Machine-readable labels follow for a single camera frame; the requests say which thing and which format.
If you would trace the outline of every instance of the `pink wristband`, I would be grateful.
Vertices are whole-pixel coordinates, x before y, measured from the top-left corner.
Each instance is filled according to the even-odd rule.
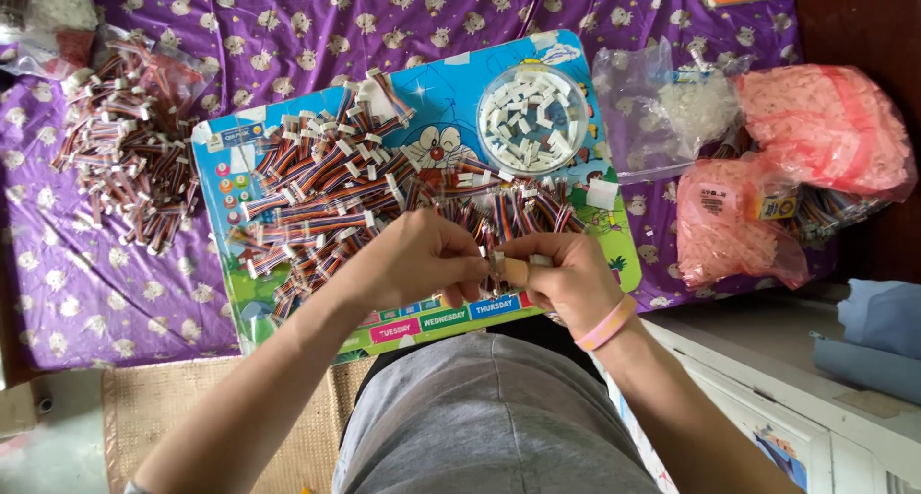
[[[621,330],[621,327],[627,323],[627,318],[636,311],[637,301],[629,294],[625,294],[611,313],[601,323],[598,323],[598,326],[591,329],[591,332],[587,335],[583,335],[576,340],[576,345],[579,345],[579,348],[586,352],[600,348],[610,341],[617,334],[617,331]]]

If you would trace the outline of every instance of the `cartoon board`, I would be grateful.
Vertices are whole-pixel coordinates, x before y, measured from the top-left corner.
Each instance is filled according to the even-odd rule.
[[[391,150],[402,147],[420,162],[420,178],[432,183],[443,179],[441,170],[466,156],[486,160],[475,130],[477,102],[499,73],[526,63],[553,65],[572,76],[586,96],[590,125],[582,147],[566,166],[549,175],[567,178],[569,203],[588,224],[588,233],[598,238],[621,287],[633,290],[639,284],[640,267],[623,199],[618,194],[608,209],[586,204],[591,179],[616,182],[617,177],[610,165],[602,120],[596,113],[598,102],[590,84],[589,65],[572,31],[541,32],[391,74],[393,88],[417,113],[407,128],[384,137],[383,145]],[[254,140],[264,136],[266,128],[280,124],[283,114],[336,111],[341,97],[342,88],[327,88],[200,123],[192,135],[201,189],[244,354],[276,328],[267,314],[274,305],[272,292],[288,274],[288,266],[279,265],[268,276],[250,278],[245,265],[250,257],[247,250],[224,242],[231,227],[247,224],[239,204],[262,196],[249,176],[261,158]],[[271,217],[262,214],[255,220],[270,221]],[[478,301],[457,310],[442,306],[438,299],[426,300],[399,310],[372,313],[345,341],[336,360],[375,355],[540,312],[523,293]]]

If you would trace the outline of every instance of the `woven mat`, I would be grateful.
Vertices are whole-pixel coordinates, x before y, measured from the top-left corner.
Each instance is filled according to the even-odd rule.
[[[155,442],[240,360],[201,359],[103,374],[109,492],[121,494]],[[342,429],[354,408],[358,385],[373,362],[373,358],[360,359],[327,371],[252,492],[330,491]]]

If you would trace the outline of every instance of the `purple tablecloth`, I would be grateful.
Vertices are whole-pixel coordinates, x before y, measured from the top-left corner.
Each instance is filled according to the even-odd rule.
[[[545,29],[580,33],[591,59],[602,46],[636,50],[648,37],[673,42],[676,64],[753,53],[755,67],[797,60],[793,0],[709,10],[702,0],[96,0],[100,19],[178,44],[222,68],[200,100],[215,117],[364,76],[511,41]],[[9,282],[20,300],[21,340],[33,366],[132,366],[236,352],[220,269],[203,215],[173,250],[151,257],[122,247],[112,230],[86,229],[74,216],[84,199],[72,173],[47,164],[60,144],[65,105],[56,85],[24,77],[0,103],[6,206],[0,222]],[[609,136],[616,143],[616,136]],[[769,285],[738,277],[688,291],[675,262],[673,191],[665,180],[624,187],[643,263],[643,308],[677,305]],[[652,230],[653,235],[645,233]],[[813,259],[830,272],[834,251]]]

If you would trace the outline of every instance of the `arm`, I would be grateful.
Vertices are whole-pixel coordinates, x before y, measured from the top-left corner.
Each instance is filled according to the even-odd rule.
[[[496,250],[525,260],[535,253],[554,258],[555,267],[530,266],[526,283],[516,285],[527,287],[529,298],[541,307],[556,310],[575,339],[591,331],[624,296],[601,246],[584,235],[539,233]],[[707,398],[636,315],[594,354],[679,491],[801,494]]]
[[[345,338],[371,311],[441,289],[477,299],[489,272],[473,237],[428,211],[404,214],[159,441],[134,476],[152,494],[249,492]]]

